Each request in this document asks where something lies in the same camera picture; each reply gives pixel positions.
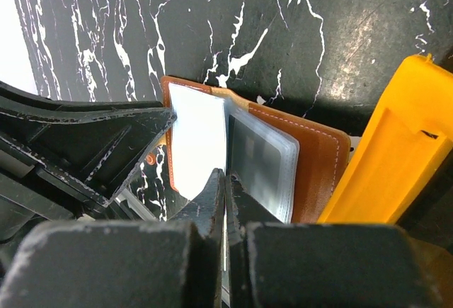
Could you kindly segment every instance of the wallet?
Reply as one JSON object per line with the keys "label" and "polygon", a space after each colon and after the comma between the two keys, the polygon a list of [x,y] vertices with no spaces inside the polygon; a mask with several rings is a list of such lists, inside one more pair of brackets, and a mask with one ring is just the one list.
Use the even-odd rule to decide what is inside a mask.
{"label": "wallet", "polygon": [[[252,179],[253,187],[262,185],[267,191],[274,187],[284,193],[282,198],[289,194],[289,204],[281,205],[278,215],[271,211],[277,218],[293,223],[317,221],[348,163],[347,134],[246,100],[229,89],[171,76],[164,76],[161,84],[164,106],[174,109],[177,103],[179,108],[175,126],[159,142],[167,146],[168,174],[174,190],[179,191],[181,184],[196,183],[190,182],[190,177],[195,177],[191,165],[202,166],[205,159],[219,169],[225,169],[222,163],[226,161],[236,169],[249,163],[253,168],[246,164],[239,174],[239,178],[242,175],[246,178],[241,179],[242,183],[259,174],[250,172],[259,168],[262,174],[267,171],[268,175]],[[172,137],[173,131],[178,132],[177,137]],[[186,144],[182,132],[187,132]],[[248,155],[257,148],[262,153]]]}

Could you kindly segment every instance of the yellow object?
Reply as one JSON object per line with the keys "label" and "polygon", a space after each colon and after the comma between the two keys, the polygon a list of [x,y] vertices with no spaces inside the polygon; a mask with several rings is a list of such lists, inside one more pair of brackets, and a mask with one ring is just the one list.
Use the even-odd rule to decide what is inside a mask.
{"label": "yellow object", "polygon": [[453,147],[453,74],[406,58],[319,223],[395,223]]}

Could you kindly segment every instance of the card holder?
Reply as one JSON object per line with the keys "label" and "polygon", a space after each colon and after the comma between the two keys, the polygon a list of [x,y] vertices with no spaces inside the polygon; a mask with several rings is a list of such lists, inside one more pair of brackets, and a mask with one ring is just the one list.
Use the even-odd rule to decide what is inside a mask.
{"label": "card holder", "polygon": [[[258,119],[291,135],[299,142],[294,202],[291,222],[316,222],[333,189],[338,184],[348,162],[349,137],[342,131],[327,127],[304,118],[248,101],[229,89],[221,89],[193,81],[165,76],[161,80],[164,106],[171,107],[168,85],[186,86],[193,90],[230,98],[238,107]],[[171,187],[177,190],[173,180],[171,129],[166,133],[168,167]]]}
{"label": "card holder", "polygon": [[264,208],[281,222],[289,223],[299,142],[235,107],[229,114],[227,151],[227,171],[235,173],[247,193]]}
{"label": "card holder", "polygon": [[226,172],[226,104],[230,100],[170,84],[174,122],[171,139],[173,186],[188,200],[203,190],[212,169]]}

